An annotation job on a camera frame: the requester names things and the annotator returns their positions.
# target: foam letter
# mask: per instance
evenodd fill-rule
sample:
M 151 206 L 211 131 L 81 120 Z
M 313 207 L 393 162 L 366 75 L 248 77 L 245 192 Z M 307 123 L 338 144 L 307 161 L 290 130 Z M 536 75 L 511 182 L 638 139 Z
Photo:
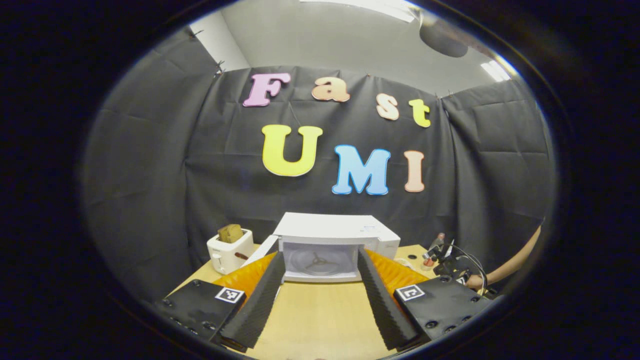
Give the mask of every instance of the foam letter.
M 367 186 L 369 195 L 385 195 L 389 192 L 387 188 L 387 161 L 391 153 L 384 149 L 375 149 L 371 152 L 367 164 L 362 164 L 362 159 L 358 151 L 352 145 L 338 145 L 335 153 L 340 157 L 338 169 L 338 183 L 332 188 L 332 192 L 338 195 L 351 193 L 349 177 L 353 180 L 356 192 L 362 193 L 364 186 L 369 179 L 371 182 Z
M 398 101 L 395 97 L 387 94 L 378 94 L 376 101 L 378 102 L 376 110 L 381 117 L 389 120 L 397 120 L 400 117 L 400 113 L 396 108 Z
M 271 96 L 278 95 L 282 83 L 291 81 L 291 75 L 286 72 L 282 74 L 256 74 L 252 76 L 252 79 L 253 86 L 251 87 L 249 98 L 242 103 L 242 105 L 247 107 L 267 106 L 271 102 L 267 98 L 267 92 L 269 92 Z
M 424 184 L 422 183 L 422 159 L 424 154 L 409 150 L 404 152 L 405 158 L 409 161 L 409 176 L 404 189 L 410 193 L 419 193 L 424 190 Z
M 345 102 L 351 98 L 347 94 L 347 83 L 338 78 L 319 78 L 311 95 L 317 100 L 335 100 Z
M 422 99 L 411 100 L 409 105 L 413 108 L 413 119 L 416 124 L 422 127 L 431 126 L 431 121 L 424 116 L 424 113 L 429 112 L 429 106 L 426 106 Z
M 284 160 L 284 138 L 291 133 L 291 128 L 286 125 L 267 125 L 262 128 L 262 163 L 267 170 L 280 176 L 300 176 L 314 167 L 317 140 L 322 135 L 322 129 L 302 126 L 298 132 L 302 135 L 302 156 L 300 160 L 290 162 Z

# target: yellow letter u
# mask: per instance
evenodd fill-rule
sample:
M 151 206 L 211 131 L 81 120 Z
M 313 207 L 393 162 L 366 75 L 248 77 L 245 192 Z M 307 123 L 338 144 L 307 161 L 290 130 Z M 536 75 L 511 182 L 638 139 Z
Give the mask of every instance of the yellow letter u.
M 267 125 L 262 128 L 262 162 L 267 170 L 280 176 L 300 176 L 314 167 L 317 140 L 318 136 L 322 135 L 322 129 L 316 126 L 302 126 L 298 132 L 302 135 L 302 156 L 300 160 L 291 162 L 284 160 L 284 139 L 291 133 L 291 128 L 286 125 Z

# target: ceiling light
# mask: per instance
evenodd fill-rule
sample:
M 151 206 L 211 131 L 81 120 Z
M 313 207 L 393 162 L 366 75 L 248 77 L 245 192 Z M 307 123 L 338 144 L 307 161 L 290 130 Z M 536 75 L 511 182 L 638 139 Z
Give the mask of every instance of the ceiling light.
M 511 79 L 509 74 L 507 74 L 507 72 L 493 60 L 488 63 L 480 64 L 480 66 L 482 66 L 484 71 L 487 71 L 487 73 L 489 73 L 489 75 L 498 82 Z
M 413 4 L 403 0 L 300 0 L 301 3 L 331 3 L 357 6 L 411 22 L 415 17 L 409 11 Z

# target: white wall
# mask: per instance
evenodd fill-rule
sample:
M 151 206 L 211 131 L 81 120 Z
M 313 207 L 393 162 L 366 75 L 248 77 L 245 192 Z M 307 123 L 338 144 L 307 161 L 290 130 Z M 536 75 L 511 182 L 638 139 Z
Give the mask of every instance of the white wall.
M 191 30 L 193 33 L 203 30 L 196 37 L 216 61 L 224 61 L 221 65 L 223 70 L 231 71 L 250 67 L 221 12 L 215 12 L 197 20 L 191 24 Z

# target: blue letter m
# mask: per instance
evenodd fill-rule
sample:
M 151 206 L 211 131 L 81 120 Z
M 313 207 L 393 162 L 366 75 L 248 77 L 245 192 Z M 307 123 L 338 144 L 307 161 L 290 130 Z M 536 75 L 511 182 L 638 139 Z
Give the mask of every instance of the blue letter m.
M 338 195 L 351 193 L 349 177 L 353 180 L 356 191 L 362 193 L 364 186 L 371 179 L 367 186 L 369 195 L 385 195 L 389 192 L 387 188 L 387 161 L 391 153 L 383 149 L 375 149 L 371 152 L 367 164 L 362 164 L 362 159 L 355 147 L 351 145 L 338 145 L 335 153 L 340 157 L 338 169 L 338 183 L 332 188 L 332 192 Z

